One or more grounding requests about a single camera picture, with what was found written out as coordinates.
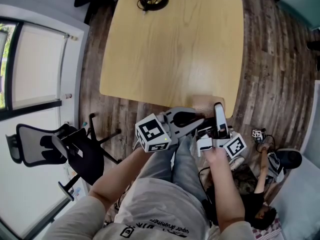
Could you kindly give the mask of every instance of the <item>office chair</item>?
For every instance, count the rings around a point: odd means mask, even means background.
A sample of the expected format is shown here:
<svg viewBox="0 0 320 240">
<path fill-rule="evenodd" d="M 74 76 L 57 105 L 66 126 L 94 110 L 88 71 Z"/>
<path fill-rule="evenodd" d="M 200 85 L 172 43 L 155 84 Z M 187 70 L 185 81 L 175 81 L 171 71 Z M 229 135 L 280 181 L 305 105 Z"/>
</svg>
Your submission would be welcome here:
<svg viewBox="0 0 320 240">
<path fill-rule="evenodd" d="M 116 130 L 102 140 L 97 140 L 93 118 L 95 114 L 89 115 L 88 132 L 84 128 L 77 130 L 68 124 L 62 125 L 56 130 L 44 130 L 26 124 L 16 126 L 16 134 L 6 135 L 12 160 L 27 167 L 40 165 L 61 165 L 66 161 L 77 173 L 65 186 L 58 182 L 64 194 L 71 200 L 72 186 L 83 178 L 87 183 L 93 185 L 104 173 L 104 157 L 115 164 L 121 162 L 106 152 L 101 144 L 121 133 Z"/>
</svg>

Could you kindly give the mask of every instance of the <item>dark hair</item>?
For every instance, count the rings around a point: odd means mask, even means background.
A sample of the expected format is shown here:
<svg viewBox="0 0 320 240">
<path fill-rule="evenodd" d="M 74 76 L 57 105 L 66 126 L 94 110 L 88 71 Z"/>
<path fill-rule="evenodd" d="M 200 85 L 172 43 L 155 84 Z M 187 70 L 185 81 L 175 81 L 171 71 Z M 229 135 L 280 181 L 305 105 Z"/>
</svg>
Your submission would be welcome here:
<svg viewBox="0 0 320 240">
<path fill-rule="evenodd" d="M 264 213 L 263 218 L 255 218 L 251 226 L 254 227 L 257 230 L 265 230 L 267 227 L 269 227 L 272 222 L 274 222 L 277 215 L 277 211 L 275 208 L 271 208 L 270 210 L 266 211 Z"/>
</svg>

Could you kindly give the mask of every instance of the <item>forearm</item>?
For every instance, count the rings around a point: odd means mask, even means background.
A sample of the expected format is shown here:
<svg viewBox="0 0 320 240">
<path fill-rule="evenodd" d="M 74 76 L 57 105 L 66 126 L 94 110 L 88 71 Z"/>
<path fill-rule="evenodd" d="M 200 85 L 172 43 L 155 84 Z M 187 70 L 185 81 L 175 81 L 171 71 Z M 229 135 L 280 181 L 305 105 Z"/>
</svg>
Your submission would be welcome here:
<svg viewBox="0 0 320 240">
<path fill-rule="evenodd" d="M 265 191 L 266 177 L 268 175 L 268 166 L 269 166 L 268 154 L 267 154 L 267 150 L 264 148 L 262 150 L 262 155 L 261 155 L 260 175 L 259 175 L 258 183 L 256 184 L 256 187 L 254 190 L 255 194 L 259 194 Z"/>
<path fill-rule="evenodd" d="M 215 160 L 210 163 L 217 220 L 222 232 L 232 223 L 245 219 L 245 208 L 239 192 L 235 186 L 227 154 L 216 153 Z"/>
<path fill-rule="evenodd" d="M 128 185 L 137 177 L 152 153 L 142 147 L 101 176 L 92 186 L 89 196 L 99 199 L 107 211 L 117 201 Z"/>
<path fill-rule="evenodd" d="M 261 164 L 260 164 L 261 171 L 268 171 L 268 165 L 269 165 L 268 153 L 267 153 L 267 150 L 264 148 L 262 150 L 262 156 L 261 156 Z"/>
</svg>

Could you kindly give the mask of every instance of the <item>window frame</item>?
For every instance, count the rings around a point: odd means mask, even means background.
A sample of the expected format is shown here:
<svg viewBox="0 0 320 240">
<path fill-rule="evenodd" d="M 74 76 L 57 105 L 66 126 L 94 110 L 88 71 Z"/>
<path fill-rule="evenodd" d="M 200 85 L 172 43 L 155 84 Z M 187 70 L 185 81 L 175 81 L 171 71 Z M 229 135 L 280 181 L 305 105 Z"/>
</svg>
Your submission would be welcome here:
<svg viewBox="0 0 320 240">
<path fill-rule="evenodd" d="M 22 28 L 24 26 L 24 23 L 28 23 L 28 22 L 24 22 L 17 19 L 6 18 L 6 17 L 0 17 L 0 23 L 16 25 L 15 30 L 12 34 L 8 57 L 6 61 L 6 67 L 5 67 L 5 79 L 4 79 L 5 107 L 0 108 L 0 122 L 7 119 L 14 118 L 14 117 L 22 116 L 25 114 L 30 114 L 33 112 L 60 107 L 62 105 L 62 101 L 60 99 L 56 99 L 53 101 L 30 105 L 22 108 L 17 108 L 17 109 L 13 108 L 12 87 L 13 87 L 15 57 L 17 53 L 17 48 L 18 48 L 18 43 L 19 43 L 19 38 L 20 38 Z"/>
</svg>

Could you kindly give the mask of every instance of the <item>man's hand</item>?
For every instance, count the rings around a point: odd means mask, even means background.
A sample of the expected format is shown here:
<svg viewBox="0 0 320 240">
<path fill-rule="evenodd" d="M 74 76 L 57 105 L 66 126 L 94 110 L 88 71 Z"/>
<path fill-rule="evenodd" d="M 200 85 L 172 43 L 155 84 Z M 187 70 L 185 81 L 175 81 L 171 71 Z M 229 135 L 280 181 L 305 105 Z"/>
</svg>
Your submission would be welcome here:
<svg viewBox="0 0 320 240">
<path fill-rule="evenodd" d="M 212 147 L 211 149 L 204 150 L 203 153 L 205 155 L 205 159 L 210 165 L 217 163 L 221 159 L 226 159 L 227 157 L 227 152 L 222 147 Z"/>
</svg>

